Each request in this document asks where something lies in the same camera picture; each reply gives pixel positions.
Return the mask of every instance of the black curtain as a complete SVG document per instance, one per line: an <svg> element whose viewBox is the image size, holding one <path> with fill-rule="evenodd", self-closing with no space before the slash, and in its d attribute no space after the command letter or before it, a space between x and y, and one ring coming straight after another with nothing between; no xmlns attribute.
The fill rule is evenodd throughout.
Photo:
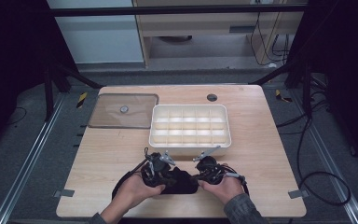
<svg viewBox="0 0 358 224"><path fill-rule="evenodd" d="M49 6L46 0L0 0L0 131L17 96L44 82L47 63L77 71L55 19L30 13L32 9Z"/></svg>
<svg viewBox="0 0 358 224"><path fill-rule="evenodd" d="M338 0L330 13L331 7L304 15L290 52L292 59L298 56L309 36L314 35L314 39L310 48L302 51L306 60L292 69L286 82L295 86L301 81L304 62L311 64L311 72L326 74L332 112L358 154L358 1ZM328 19L317 30L326 16Z"/></svg>

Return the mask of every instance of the clear plastic container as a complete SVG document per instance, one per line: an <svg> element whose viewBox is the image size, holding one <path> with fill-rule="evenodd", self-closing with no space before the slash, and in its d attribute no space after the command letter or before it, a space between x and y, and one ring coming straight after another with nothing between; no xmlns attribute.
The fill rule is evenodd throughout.
<svg viewBox="0 0 358 224"><path fill-rule="evenodd" d="M223 105L156 105L149 144L172 156L198 156L217 146L212 156L225 155L231 145L227 110Z"/></svg>
<svg viewBox="0 0 358 224"><path fill-rule="evenodd" d="M156 94L101 94L89 120L89 127L149 129L153 108L157 104Z"/></svg>

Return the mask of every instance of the wall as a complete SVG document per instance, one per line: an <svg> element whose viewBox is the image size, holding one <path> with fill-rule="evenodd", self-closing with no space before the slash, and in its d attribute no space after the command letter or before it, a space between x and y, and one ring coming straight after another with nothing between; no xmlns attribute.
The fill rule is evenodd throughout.
<svg viewBox="0 0 358 224"><path fill-rule="evenodd" d="M48 0L50 8L132 7L131 0ZM134 16L56 18L76 64L143 63Z"/></svg>

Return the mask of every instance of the white plastic tray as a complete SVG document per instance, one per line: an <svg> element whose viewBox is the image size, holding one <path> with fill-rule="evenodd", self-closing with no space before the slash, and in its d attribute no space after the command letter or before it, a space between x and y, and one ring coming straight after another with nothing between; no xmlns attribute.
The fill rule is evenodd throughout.
<svg viewBox="0 0 358 224"><path fill-rule="evenodd" d="M227 110L223 105L156 105L149 144L173 156L198 156L217 146L213 156L224 155L231 145Z"/></svg>

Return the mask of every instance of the round hole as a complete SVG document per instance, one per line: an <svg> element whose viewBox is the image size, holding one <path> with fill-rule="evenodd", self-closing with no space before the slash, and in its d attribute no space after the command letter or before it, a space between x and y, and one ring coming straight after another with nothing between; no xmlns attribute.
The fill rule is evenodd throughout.
<svg viewBox="0 0 358 224"><path fill-rule="evenodd" d="M209 94L206 98L211 102L215 102L217 100L217 96L215 94Z"/></svg>

